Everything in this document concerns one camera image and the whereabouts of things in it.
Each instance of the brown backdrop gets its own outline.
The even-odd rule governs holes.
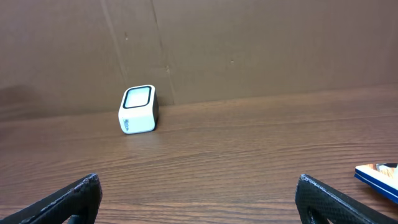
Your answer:
[[[398,82],[397,20],[395,0],[3,0],[0,100],[50,116],[143,84],[172,105]]]

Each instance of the black trim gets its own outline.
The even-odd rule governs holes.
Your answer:
[[[153,106],[153,109],[152,109],[152,114],[154,115],[155,127],[153,128],[153,130],[156,129],[157,120],[159,118],[159,104],[158,104],[158,101],[157,101],[156,90],[155,90],[155,94],[154,95],[155,95],[154,96],[154,106]]]
[[[141,107],[141,106],[131,106],[131,107],[129,107],[129,108],[126,107],[126,101],[127,101],[127,97],[128,97],[128,95],[129,95],[129,92],[130,92],[131,90],[136,90],[136,89],[140,89],[140,88],[149,88],[148,102],[147,102],[146,104],[144,104],[144,105],[141,105],[141,106],[146,106],[146,105],[149,104],[149,102],[150,102],[150,93],[151,93],[151,91],[152,91],[152,87],[150,87],[150,86],[142,86],[142,87],[137,87],[137,88],[131,88],[131,89],[129,89],[129,91],[126,92],[126,97],[124,98],[124,102],[123,102],[123,108],[124,108],[124,109],[130,109],[130,108]]]

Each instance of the wooden table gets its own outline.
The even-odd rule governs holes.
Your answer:
[[[0,217],[96,172],[97,223],[299,223],[300,174],[398,219],[353,177],[398,161],[398,85],[168,106],[130,136],[117,115],[0,123]]]

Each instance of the white cube device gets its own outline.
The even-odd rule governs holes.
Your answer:
[[[124,92],[119,122],[125,134],[153,131],[158,115],[159,105],[154,86],[135,86]]]

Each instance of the cardboard wall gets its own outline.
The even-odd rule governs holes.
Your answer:
[[[0,89],[52,116],[143,84],[172,105],[398,82],[397,20],[393,0],[3,0]]]

